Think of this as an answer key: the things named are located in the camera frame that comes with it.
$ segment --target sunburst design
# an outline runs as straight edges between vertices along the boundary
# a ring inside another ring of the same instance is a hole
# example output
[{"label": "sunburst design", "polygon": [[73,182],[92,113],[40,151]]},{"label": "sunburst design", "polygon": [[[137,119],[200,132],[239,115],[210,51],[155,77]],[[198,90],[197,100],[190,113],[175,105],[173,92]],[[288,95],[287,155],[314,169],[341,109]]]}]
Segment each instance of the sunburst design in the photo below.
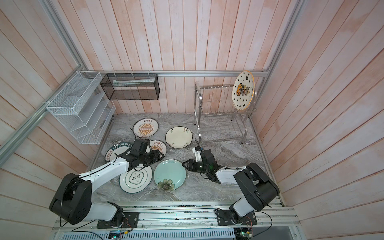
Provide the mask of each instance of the sunburst design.
[{"label": "sunburst design", "polygon": [[138,132],[143,135],[143,136],[146,136],[146,135],[149,135],[153,132],[153,130],[155,129],[155,127],[150,124],[150,123],[144,123],[142,125],[140,125],[140,127],[138,128]]},{"label": "sunburst design", "polygon": [[163,148],[160,145],[154,144],[151,146],[153,150],[159,150],[160,152],[163,152]]}]

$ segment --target dish rack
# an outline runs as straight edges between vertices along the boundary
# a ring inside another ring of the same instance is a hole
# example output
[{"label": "dish rack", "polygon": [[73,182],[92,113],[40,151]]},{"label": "dish rack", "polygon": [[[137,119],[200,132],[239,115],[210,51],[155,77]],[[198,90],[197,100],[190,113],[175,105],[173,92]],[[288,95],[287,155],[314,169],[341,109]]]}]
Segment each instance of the dish rack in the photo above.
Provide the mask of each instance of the dish rack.
[{"label": "dish rack", "polygon": [[239,111],[232,102],[233,85],[200,87],[195,83],[195,116],[199,142],[240,140],[243,144],[248,129],[248,116],[256,111],[255,96],[247,109]]},{"label": "dish rack", "polygon": [[100,144],[115,106],[104,92],[95,93],[99,72],[80,71],[47,106],[80,144]]}]

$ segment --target plate with star pattern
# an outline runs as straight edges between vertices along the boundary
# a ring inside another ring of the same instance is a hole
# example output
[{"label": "plate with star pattern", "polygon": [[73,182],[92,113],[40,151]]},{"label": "plate with star pattern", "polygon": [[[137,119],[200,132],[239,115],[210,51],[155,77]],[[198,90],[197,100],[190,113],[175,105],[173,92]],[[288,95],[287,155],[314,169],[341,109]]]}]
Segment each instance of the plate with star pattern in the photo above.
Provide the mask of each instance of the plate with star pattern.
[{"label": "plate with star pattern", "polygon": [[237,110],[246,109],[255,92],[255,80],[249,71],[243,71],[237,78],[232,90],[232,101]]}]

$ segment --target plate with orange sunburst design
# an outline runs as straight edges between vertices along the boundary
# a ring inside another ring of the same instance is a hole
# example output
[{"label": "plate with orange sunburst design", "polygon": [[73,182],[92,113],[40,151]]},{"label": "plate with orange sunburst design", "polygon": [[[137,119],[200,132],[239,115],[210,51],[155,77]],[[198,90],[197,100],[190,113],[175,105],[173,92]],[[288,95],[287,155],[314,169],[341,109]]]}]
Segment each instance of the plate with orange sunburst design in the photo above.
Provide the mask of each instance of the plate with orange sunburst design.
[{"label": "plate with orange sunburst design", "polygon": [[152,150],[159,150],[164,156],[167,154],[167,145],[160,140],[151,140],[150,142]]},{"label": "plate with orange sunburst design", "polygon": [[133,126],[133,131],[140,137],[150,137],[159,129],[158,122],[153,118],[143,118]]}]

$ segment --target white mesh organizer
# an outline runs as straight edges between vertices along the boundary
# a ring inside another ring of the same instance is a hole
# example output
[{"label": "white mesh organizer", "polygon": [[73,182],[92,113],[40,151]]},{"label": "white mesh organizer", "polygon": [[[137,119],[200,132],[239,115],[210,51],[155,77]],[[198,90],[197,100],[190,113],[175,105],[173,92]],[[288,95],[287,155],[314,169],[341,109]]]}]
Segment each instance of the white mesh organizer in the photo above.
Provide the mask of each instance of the white mesh organizer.
[{"label": "white mesh organizer", "polygon": [[99,72],[78,72],[47,106],[80,144],[100,144],[115,106],[104,92],[95,93]]}]

